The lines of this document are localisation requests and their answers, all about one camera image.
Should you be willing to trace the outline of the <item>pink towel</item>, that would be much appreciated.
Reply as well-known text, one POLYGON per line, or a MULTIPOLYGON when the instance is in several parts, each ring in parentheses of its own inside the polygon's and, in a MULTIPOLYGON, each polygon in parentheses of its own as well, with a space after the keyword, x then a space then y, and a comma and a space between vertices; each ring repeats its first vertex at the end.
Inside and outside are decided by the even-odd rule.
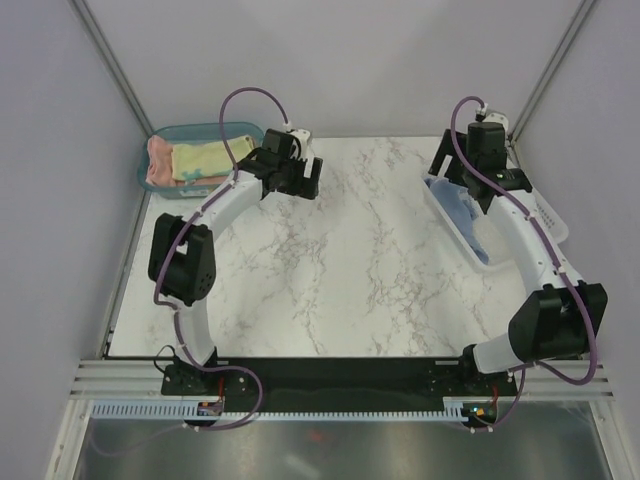
POLYGON ((192 185, 216 185, 225 178, 214 177, 210 180, 201 180, 194 184, 176 182, 172 178, 171 153, 173 146, 160 136, 154 135, 147 141, 147 153, 149 166, 146 173, 146 182, 156 187, 179 187, 192 185))

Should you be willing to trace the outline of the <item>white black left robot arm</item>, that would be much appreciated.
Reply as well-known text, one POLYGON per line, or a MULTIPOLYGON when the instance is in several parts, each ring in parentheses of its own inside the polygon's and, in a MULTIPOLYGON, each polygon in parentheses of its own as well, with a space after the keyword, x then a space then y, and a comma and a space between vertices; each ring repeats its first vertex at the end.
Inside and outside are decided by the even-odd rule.
POLYGON ((265 132, 261 145, 233 165, 229 177, 187 217, 159 216, 154 225, 148 276, 153 302, 173 314, 176 351, 189 364, 184 382, 197 394, 219 380, 209 330, 207 297, 216 280, 215 241, 246 210, 271 193, 313 200, 323 160, 312 155, 304 129, 265 132))

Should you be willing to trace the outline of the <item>blue towel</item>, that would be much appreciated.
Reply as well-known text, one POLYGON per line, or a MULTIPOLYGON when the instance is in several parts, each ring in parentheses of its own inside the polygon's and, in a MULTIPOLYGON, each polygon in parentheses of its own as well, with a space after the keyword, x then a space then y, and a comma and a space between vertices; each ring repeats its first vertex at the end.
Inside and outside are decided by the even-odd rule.
POLYGON ((468 190, 446 178, 428 178, 425 183, 471 250, 483 264, 487 264, 489 256, 474 234, 473 223, 478 214, 468 190))

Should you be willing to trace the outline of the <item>yellow green towel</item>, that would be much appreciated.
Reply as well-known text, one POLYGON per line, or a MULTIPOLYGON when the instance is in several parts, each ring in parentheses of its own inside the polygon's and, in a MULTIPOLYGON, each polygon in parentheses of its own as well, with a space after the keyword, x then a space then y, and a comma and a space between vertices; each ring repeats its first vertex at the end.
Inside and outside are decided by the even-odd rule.
POLYGON ((233 171, 233 162, 226 146, 236 160, 242 160, 255 148, 255 143, 252 137, 244 135, 227 143, 175 144, 171 153, 172 178, 176 182, 194 184, 228 176, 233 171))

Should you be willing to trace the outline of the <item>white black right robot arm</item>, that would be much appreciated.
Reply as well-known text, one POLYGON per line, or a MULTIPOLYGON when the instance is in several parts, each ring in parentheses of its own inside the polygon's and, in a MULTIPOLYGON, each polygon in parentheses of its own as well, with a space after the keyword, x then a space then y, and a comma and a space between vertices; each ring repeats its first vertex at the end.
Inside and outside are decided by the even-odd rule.
POLYGON ((469 124, 464 133, 448 128, 429 169, 430 183, 468 194, 497 228, 526 292, 504 334, 464 349, 458 385, 480 394, 493 383, 493 373, 539 365, 558 375, 551 361, 586 354, 584 376, 563 378, 585 385, 598 365, 596 337, 608 295, 602 284, 586 282, 561 252, 528 177, 507 165, 505 137, 503 125, 488 120, 469 124))

